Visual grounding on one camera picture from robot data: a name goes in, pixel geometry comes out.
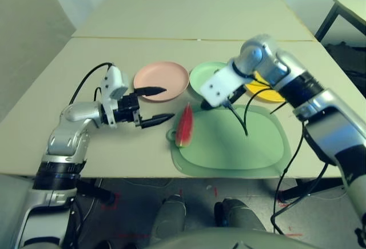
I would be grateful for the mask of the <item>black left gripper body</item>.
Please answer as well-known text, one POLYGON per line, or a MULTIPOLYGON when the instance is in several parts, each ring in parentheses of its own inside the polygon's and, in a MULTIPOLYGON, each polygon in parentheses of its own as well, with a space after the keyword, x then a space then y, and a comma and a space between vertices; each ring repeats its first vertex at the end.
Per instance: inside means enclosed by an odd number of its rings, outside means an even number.
POLYGON ((140 126, 142 118, 140 116, 138 95, 136 93, 124 95, 117 101, 117 109, 113 110, 113 114, 116 123, 132 122, 136 127, 140 126))

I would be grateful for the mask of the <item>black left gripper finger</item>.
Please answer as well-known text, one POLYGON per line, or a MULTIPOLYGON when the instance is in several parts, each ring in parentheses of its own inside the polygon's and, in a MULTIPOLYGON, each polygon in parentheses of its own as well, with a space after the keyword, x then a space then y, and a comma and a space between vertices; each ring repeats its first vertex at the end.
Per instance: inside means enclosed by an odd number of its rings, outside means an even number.
POLYGON ((165 91, 165 88, 158 86, 148 86, 134 89, 134 93, 138 96, 152 96, 163 93, 165 91))
POLYGON ((150 119, 141 120, 140 127, 148 128, 148 127, 157 126, 157 125, 160 125, 160 124, 168 121, 169 119, 171 119, 174 116, 175 116, 174 113, 164 113, 164 114, 154 115, 150 119))

